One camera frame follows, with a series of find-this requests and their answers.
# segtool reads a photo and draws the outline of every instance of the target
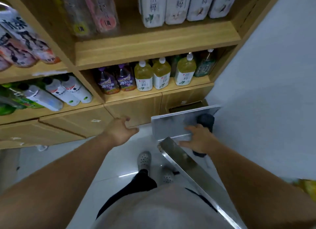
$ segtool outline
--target white bottle cap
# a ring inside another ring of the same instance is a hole
[[[188,61],[193,60],[193,54],[192,54],[191,52],[188,53],[188,55],[186,56],[186,59],[187,59]]]
[[[160,62],[160,63],[165,63],[165,62],[166,62],[166,58],[165,58],[165,57],[160,58],[160,59],[159,59],[159,62]]]
[[[142,67],[142,68],[145,67],[145,66],[146,66],[146,62],[143,61],[143,60],[140,61],[140,62],[139,62],[139,66]]]

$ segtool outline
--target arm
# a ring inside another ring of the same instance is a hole
[[[208,154],[248,228],[311,228],[316,203],[298,188],[221,144],[207,128],[187,128],[190,142],[180,146]]]
[[[0,228],[66,228],[107,153],[138,132],[125,119],[31,174],[0,197]]]

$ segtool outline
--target white wall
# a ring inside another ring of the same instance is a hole
[[[279,0],[207,96],[215,135],[281,177],[316,179],[315,48],[315,0]]]

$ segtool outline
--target leg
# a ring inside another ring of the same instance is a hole
[[[156,182],[149,177],[150,163],[150,152],[143,152],[138,156],[138,173],[126,187],[124,187],[121,191],[119,191],[118,193],[114,194],[112,197],[109,198],[109,200],[100,209],[97,218],[118,199],[128,194],[132,194],[135,192],[150,191],[157,187]]]

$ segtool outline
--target pink package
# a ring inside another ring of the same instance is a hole
[[[85,0],[93,21],[100,33],[112,33],[118,29],[119,20],[114,0]]]

